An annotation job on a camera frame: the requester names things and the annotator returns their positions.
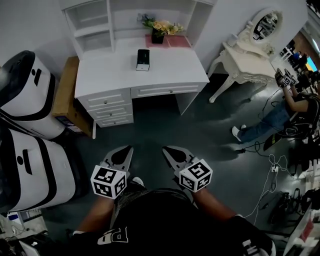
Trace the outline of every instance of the blue jeans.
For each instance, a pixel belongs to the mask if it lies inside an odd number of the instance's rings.
[[[264,135],[272,128],[282,131],[285,123],[290,120],[286,110],[286,102],[283,100],[270,111],[260,123],[255,126],[247,127],[239,131],[238,137],[242,142],[251,142]]]

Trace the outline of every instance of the white cable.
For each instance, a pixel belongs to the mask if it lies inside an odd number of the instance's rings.
[[[281,160],[282,157],[285,158],[285,162],[286,162],[285,168],[282,168],[281,165],[279,164],[279,162],[280,162],[280,160]],[[258,203],[257,203],[256,206],[254,207],[253,211],[252,211],[249,215],[247,215],[247,216],[244,217],[244,218],[247,218],[247,217],[251,216],[252,214],[255,213],[255,211],[256,211],[256,209],[257,209],[253,225],[256,225],[256,222],[257,222],[257,217],[258,217],[258,213],[259,213],[259,204],[260,204],[260,201],[261,201],[262,197],[263,197],[266,193],[269,193],[269,192],[270,192],[270,193],[274,193],[274,192],[276,191],[276,189],[277,189],[277,176],[278,176],[278,172],[275,174],[275,188],[274,188],[274,190],[272,190],[272,191],[271,191],[271,190],[265,191],[266,184],[267,184],[268,179],[269,179],[269,174],[270,174],[272,168],[273,168],[273,167],[276,167],[276,165],[278,165],[278,166],[280,167],[280,170],[281,170],[281,171],[287,171],[287,172],[290,174],[290,172],[287,170],[288,161],[287,161],[287,158],[286,158],[285,155],[280,156],[279,160],[276,162],[276,157],[275,157],[273,154],[270,154],[270,155],[269,155],[269,162],[271,163],[271,167],[270,167],[269,172],[268,172],[268,174],[267,174],[267,176],[266,176],[266,180],[265,180],[265,182],[264,182],[263,189],[262,189],[262,193],[261,193],[261,195],[260,195],[260,198],[259,198],[259,200],[258,200]]]

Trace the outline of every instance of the marker cube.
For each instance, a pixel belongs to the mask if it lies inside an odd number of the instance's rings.
[[[91,185],[96,195],[116,199],[127,187],[126,172],[114,170],[100,165],[94,167]]]
[[[211,182],[212,169],[201,159],[179,172],[179,184],[192,192],[197,192]]]

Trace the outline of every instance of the carved table leg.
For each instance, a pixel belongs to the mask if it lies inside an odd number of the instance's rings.
[[[212,74],[214,73],[215,69],[217,68],[218,63],[221,62],[221,60],[222,60],[222,57],[219,56],[218,58],[216,58],[212,62],[211,66],[209,68],[209,71],[208,71],[208,78],[210,78],[212,76]]]
[[[225,80],[224,84],[215,92],[215,94],[209,99],[210,103],[214,103],[216,98],[222,94],[226,89],[228,89],[235,80],[232,78],[231,75],[228,76],[228,78]]]
[[[267,88],[267,83],[263,84],[260,88],[256,89],[256,90],[251,94],[251,97],[249,98],[250,101],[252,101],[253,97],[254,97],[256,94],[262,92],[262,91],[263,91],[264,89],[266,89],[266,88]]]

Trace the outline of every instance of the flower pot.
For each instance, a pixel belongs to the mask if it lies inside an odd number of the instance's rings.
[[[164,42],[165,35],[157,36],[157,32],[157,29],[152,29],[151,41],[153,44],[162,44]]]

